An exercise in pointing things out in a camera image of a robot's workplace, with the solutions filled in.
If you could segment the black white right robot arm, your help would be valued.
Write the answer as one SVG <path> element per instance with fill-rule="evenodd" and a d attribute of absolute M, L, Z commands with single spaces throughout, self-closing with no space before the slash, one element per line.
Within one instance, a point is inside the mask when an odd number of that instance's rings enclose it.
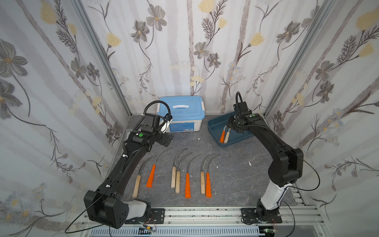
<path fill-rule="evenodd" d="M 285 143 L 264 121 L 255 114 L 243 101 L 241 93 L 237 92 L 234 104 L 235 115 L 230 116 L 227 127 L 237 133 L 249 131 L 266 148 L 272 158 L 268 168 L 269 184 L 264 195 L 258 200 L 251 214 L 243 214 L 241 221 L 246 225 L 267 223 L 280 217 L 279 209 L 285 201 L 283 197 L 287 190 L 294 186 L 303 175 L 303 166 L 307 164 L 315 171 L 318 184 L 306 192 L 315 191 L 321 184 L 321 178 L 316 169 L 304 159 L 304 153 L 299 148 L 293 148 Z"/>

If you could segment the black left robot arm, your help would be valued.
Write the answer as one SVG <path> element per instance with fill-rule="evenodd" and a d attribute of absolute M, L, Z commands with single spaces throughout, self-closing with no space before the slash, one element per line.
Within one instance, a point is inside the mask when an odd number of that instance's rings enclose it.
<path fill-rule="evenodd" d="M 171 109 L 164 101 L 156 100 L 145 107 L 141 119 L 122 143 L 123 153 L 115 168 L 97 190 L 84 196 L 83 212 L 91 221 L 119 229 L 126 220 L 146 213 L 146 202 L 128 204 L 121 199 L 135 168 L 152 146 L 159 143 L 168 147 L 172 142 L 173 135 L 166 133 L 172 119 Z"/>

